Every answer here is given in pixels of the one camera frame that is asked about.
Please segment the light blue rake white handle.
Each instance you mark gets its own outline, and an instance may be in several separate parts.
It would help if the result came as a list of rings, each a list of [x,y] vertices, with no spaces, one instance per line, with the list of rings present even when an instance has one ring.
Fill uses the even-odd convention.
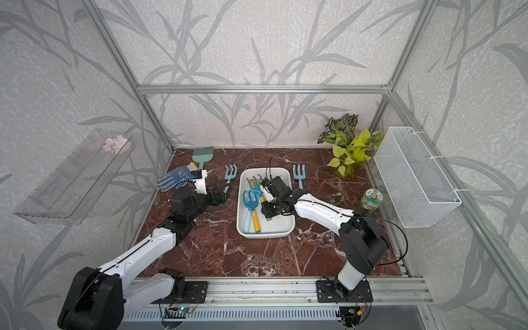
[[[293,177],[295,180],[298,181],[298,187],[303,190],[303,181],[306,179],[306,173],[305,173],[305,165],[304,164],[297,164],[293,166],[292,169]]]

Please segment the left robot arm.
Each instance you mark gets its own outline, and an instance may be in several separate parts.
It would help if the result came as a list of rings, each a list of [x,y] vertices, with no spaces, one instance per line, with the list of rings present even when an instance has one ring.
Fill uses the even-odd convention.
[[[140,243],[98,268],[86,267],[73,278],[57,321],[60,329],[117,329],[122,320],[157,301],[184,300],[183,273],[164,269],[150,279],[133,280],[156,259],[178,246],[210,206],[229,200],[231,185],[208,188],[204,194],[186,187],[171,198],[171,213]]]

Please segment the light blue fork white handle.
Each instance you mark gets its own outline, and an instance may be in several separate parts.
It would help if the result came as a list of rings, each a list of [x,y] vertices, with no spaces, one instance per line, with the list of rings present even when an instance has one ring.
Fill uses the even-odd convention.
[[[225,174],[225,181],[226,181],[226,186],[224,188],[224,192],[225,194],[229,194],[230,192],[230,189],[231,189],[231,181],[234,180],[236,177],[237,177],[237,173],[238,173],[238,168],[237,168],[237,165],[236,164],[231,164],[231,165],[225,165],[225,169],[226,169],[226,174]]]

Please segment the dark blue fork yellow handle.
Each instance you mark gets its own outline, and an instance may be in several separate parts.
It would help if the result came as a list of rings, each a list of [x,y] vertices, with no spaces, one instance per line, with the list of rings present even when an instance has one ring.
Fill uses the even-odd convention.
[[[257,206],[257,216],[258,220],[263,219],[263,216],[259,213],[259,211],[262,210],[262,202],[266,202],[266,198],[264,197],[264,194],[261,190],[260,181],[257,180],[256,177],[253,177],[252,179],[247,179],[249,191],[254,192],[257,197],[259,198],[258,206]]]

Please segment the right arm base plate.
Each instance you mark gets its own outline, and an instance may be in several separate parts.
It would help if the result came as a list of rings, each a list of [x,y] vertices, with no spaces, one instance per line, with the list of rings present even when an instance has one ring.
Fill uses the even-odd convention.
[[[316,294],[319,303],[364,303],[373,302],[372,290],[367,279],[362,279],[355,289],[347,289],[337,279],[324,277],[316,281]]]

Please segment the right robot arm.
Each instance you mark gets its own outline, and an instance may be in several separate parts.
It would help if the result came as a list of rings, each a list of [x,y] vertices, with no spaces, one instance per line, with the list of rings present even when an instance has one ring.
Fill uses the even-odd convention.
[[[293,191],[280,177],[264,179],[262,184],[273,196],[272,201],[261,204],[265,217],[294,215],[339,236],[347,262],[335,280],[338,289],[346,293],[355,290],[389,251],[389,238],[369,211],[356,213],[323,202],[302,189]]]

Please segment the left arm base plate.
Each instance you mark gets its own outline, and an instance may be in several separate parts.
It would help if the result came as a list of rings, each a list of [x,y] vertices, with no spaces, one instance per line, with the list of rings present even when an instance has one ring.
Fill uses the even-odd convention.
[[[158,299],[153,302],[153,304],[204,304],[206,300],[206,294],[208,291],[207,281],[186,281],[183,285],[182,283],[177,284],[176,288],[173,290],[173,293],[166,298]]]

